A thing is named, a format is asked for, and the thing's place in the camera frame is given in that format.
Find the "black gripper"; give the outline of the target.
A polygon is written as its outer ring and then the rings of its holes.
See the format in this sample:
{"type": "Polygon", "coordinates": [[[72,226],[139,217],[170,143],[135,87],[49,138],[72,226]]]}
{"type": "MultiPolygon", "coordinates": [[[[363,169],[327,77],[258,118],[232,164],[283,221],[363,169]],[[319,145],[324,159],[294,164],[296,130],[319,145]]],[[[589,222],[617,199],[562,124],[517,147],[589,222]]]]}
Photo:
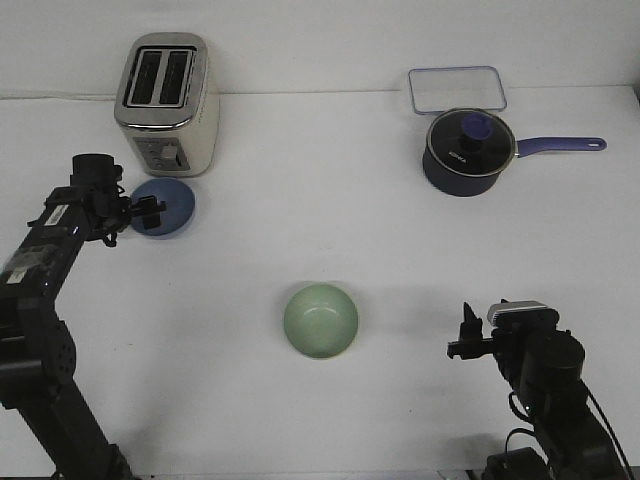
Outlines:
{"type": "Polygon", "coordinates": [[[484,338],[482,319],[464,302],[459,338],[448,343],[446,354],[451,359],[459,357],[462,360],[491,354],[505,380],[518,380],[524,362],[525,341],[529,335],[529,328],[517,325],[514,329],[496,328],[489,338],[484,338]]]}
{"type": "Polygon", "coordinates": [[[112,182],[116,164],[108,154],[85,153],[72,158],[70,183],[81,191],[81,202],[89,222],[88,241],[101,240],[116,245],[118,234],[130,224],[135,230],[152,230],[161,226],[166,203],[155,196],[131,200],[118,183],[112,182]]]}

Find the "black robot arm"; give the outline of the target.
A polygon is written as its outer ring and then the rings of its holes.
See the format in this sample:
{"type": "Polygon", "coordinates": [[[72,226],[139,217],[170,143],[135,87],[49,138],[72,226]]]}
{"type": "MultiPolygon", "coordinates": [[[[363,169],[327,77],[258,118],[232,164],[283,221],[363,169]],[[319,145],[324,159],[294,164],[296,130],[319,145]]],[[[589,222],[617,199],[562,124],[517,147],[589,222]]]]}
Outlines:
{"type": "Polygon", "coordinates": [[[82,246],[113,247],[135,217],[158,225],[165,205],[132,202],[123,169],[107,154],[72,159],[67,186],[55,188],[1,271],[1,404],[16,410],[55,466],[56,479],[131,479],[74,381],[76,346],[56,298],[82,246]]]}
{"type": "Polygon", "coordinates": [[[491,455],[484,479],[631,479],[634,474],[606,415],[581,378],[582,344],[558,327],[557,310],[537,301],[492,305],[484,320],[463,306],[459,337],[449,358],[492,355],[509,384],[512,413],[521,433],[540,448],[504,448],[491,455]]]}

